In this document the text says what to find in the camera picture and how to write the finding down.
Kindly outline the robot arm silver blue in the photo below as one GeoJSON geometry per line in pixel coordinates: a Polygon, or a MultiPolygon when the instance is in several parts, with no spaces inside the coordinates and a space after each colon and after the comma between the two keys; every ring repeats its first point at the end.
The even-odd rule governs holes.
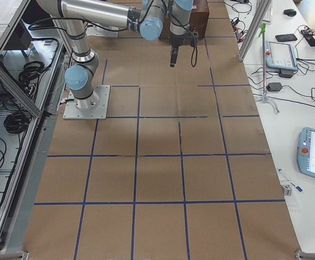
{"type": "Polygon", "coordinates": [[[180,46],[187,38],[193,47],[192,66],[197,63],[196,31],[189,23],[193,1],[143,1],[141,8],[106,1],[38,1],[52,18],[65,21],[65,33],[70,43],[75,65],[68,68],[64,79],[74,96],[78,111],[92,111],[100,105],[102,95],[92,85],[99,56],[86,37],[84,23],[113,26],[139,33],[145,40],[155,41],[163,30],[165,18],[170,19],[170,66],[177,62],[180,46]]]}

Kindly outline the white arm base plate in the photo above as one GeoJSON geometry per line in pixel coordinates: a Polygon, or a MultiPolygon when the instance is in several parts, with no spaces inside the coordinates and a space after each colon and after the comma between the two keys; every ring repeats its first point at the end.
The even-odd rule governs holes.
{"type": "Polygon", "coordinates": [[[75,98],[70,92],[63,118],[65,120],[106,119],[109,96],[110,85],[95,86],[92,95],[84,100],[75,98]]]}

